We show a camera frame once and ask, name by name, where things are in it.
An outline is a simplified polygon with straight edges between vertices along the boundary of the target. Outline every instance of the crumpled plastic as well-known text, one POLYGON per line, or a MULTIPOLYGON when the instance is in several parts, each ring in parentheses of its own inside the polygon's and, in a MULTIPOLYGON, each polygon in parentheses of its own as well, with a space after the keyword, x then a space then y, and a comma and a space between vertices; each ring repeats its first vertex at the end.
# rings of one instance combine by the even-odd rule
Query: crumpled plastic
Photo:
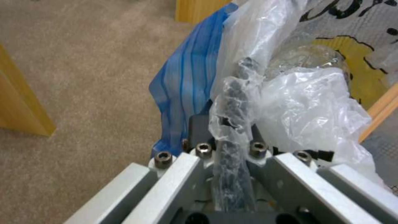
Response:
POLYGON ((382 80, 386 87, 390 88, 398 81, 398 42, 373 51, 366 59, 373 67, 383 69, 387 73, 382 80))
POLYGON ((285 152, 334 151, 332 163, 317 163, 348 164, 382 185, 372 155, 358 143, 371 118, 349 97, 341 69, 285 71, 264 84, 260 103, 256 125, 267 144, 285 152))
POLYGON ((276 49, 295 29, 306 0, 249 0, 224 22, 211 90, 209 130, 217 140, 215 210, 255 210, 245 158, 258 117, 260 86, 276 49))
POLYGON ((286 48, 278 52, 270 61, 265 72, 267 80, 295 68, 340 68, 344 79, 350 86, 349 69, 344 57, 337 51, 324 45, 302 45, 286 48))

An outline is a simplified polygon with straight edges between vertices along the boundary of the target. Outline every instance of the beige carpet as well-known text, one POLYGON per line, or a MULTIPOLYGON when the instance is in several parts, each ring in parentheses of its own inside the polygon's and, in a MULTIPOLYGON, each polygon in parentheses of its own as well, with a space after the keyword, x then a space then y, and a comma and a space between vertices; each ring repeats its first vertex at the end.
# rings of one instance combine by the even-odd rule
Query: beige carpet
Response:
POLYGON ((62 223, 128 164, 147 164, 161 132, 148 85, 193 28, 174 10, 0 0, 0 43, 57 125, 50 138, 0 129, 0 223, 62 223))

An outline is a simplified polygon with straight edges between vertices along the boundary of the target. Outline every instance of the hole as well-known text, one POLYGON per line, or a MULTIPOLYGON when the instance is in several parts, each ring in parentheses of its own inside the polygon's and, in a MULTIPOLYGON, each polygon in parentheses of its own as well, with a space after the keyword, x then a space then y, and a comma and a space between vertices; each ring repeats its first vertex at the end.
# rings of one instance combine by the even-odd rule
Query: hole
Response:
POLYGON ((298 152, 297 155, 299 157, 303 158, 303 159, 307 159, 308 158, 308 155, 306 153, 303 153, 303 152, 298 152))
POLYGON ((310 213, 310 210, 306 207, 299 206, 299 207, 297 207, 297 212, 298 213, 310 213))
POLYGON ((279 214, 276 219, 275 219, 276 224, 284 224, 284 223, 289 223, 289 224, 299 224, 297 219, 290 215, 290 214, 279 214))
POLYGON ((276 186, 278 186, 278 188, 281 189, 283 187, 283 180, 278 180, 276 182, 276 186))
POLYGON ((254 147, 256 147, 256 148, 258 148, 258 149, 263 149, 263 148, 264 148, 264 145, 261 144, 261 143, 255 143, 255 144, 254 144, 254 147))
POLYGON ((210 224, 209 219, 203 213, 195 212, 188 216, 185 224, 210 224))
POLYGON ((165 159, 165 158, 169 157, 169 154, 167 152, 162 152, 162 153, 159 153, 158 157, 159 157, 159 159, 165 159))
POLYGON ((206 144, 199 145, 199 149, 208 149, 208 148, 209 148, 209 146, 206 144))

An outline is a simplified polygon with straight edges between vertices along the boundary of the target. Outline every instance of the gray aluminum bar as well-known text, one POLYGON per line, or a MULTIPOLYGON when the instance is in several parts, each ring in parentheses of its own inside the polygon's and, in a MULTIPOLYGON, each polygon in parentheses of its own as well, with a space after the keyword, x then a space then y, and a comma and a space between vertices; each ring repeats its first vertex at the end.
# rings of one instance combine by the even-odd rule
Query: gray aluminum bar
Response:
POLYGON ((321 223, 380 223, 291 153, 248 164, 250 173, 288 212, 305 207, 321 223))
POLYGON ((179 208, 188 209, 194 202, 204 174, 199 157, 182 153, 123 224, 170 223, 179 208))
POLYGON ((73 214, 65 224, 121 223, 156 180, 155 172, 132 163, 73 214))
POLYGON ((383 223, 398 223, 398 198, 347 165, 318 174, 383 223))

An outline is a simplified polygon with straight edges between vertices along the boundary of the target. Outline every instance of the blue plastic bag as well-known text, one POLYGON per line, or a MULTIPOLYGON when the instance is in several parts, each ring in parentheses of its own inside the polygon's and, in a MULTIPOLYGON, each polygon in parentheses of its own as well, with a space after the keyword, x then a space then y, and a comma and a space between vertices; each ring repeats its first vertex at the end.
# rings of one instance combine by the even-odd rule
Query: blue plastic bag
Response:
POLYGON ((154 144, 152 156, 164 150, 173 155, 182 152, 190 116, 200 113, 210 98, 222 24, 237 8, 226 5, 196 25, 149 85, 162 114, 162 137, 154 144))

